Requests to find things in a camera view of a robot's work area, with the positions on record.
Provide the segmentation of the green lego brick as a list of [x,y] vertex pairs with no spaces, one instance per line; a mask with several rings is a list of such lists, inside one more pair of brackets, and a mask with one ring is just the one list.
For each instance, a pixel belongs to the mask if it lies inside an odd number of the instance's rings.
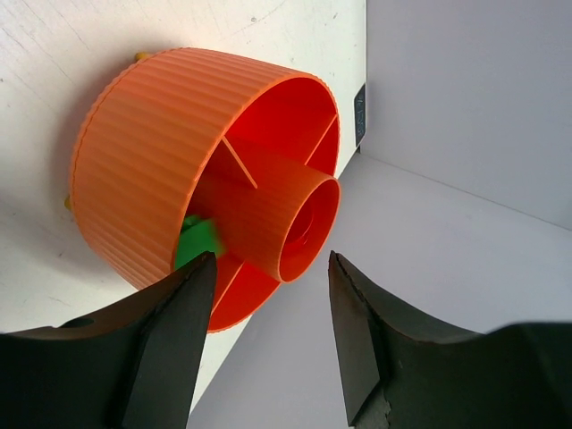
[[174,269],[178,270],[207,251],[215,253],[217,257],[225,252],[215,223],[211,219],[203,219],[197,215],[185,217],[181,225]]

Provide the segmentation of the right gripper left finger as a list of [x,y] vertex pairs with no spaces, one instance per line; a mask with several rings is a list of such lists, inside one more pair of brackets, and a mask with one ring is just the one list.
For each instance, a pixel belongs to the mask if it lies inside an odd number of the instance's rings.
[[206,252],[59,327],[3,334],[2,427],[185,427],[216,276]]

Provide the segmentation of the large yellow lego brick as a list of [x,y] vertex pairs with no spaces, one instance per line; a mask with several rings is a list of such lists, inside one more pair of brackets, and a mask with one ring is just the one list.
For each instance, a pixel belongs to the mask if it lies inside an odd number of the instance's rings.
[[[134,55],[134,62],[137,63],[137,62],[139,62],[139,61],[142,61],[142,60],[144,60],[144,59],[150,57],[151,55],[152,55],[152,54],[151,54],[151,53],[148,53],[148,52],[137,52],[137,53]],[[67,197],[65,198],[63,204],[64,204],[65,208],[66,208],[68,211],[70,211],[70,212],[72,211],[72,202],[71,202],[71,197],[70,197],[70,196],[67,196]]]

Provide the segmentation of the orange round divided container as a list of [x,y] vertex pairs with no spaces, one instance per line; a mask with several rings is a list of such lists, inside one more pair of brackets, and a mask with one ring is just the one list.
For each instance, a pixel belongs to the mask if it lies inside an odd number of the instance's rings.
[[209,332],[252,316],[315,261],[338,213],[340,116],[316,76],[201,48],[146,55],[97,97],[70,167],[88,245],[145,289],[190,217],[223,253]]

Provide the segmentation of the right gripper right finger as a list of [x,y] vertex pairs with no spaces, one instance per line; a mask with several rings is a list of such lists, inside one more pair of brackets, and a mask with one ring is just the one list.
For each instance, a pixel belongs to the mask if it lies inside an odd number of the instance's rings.
[[332,326],[352,428],[568,428],[571,325],[444,322],[332,252]]

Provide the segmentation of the right corner label sticker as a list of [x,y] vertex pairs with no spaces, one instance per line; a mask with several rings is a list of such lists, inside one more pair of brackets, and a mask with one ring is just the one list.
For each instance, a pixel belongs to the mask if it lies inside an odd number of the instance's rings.
[[361,142],[366,135],[366,84],[364,83],[354,97],[354,129],[356,151],[360,152]]

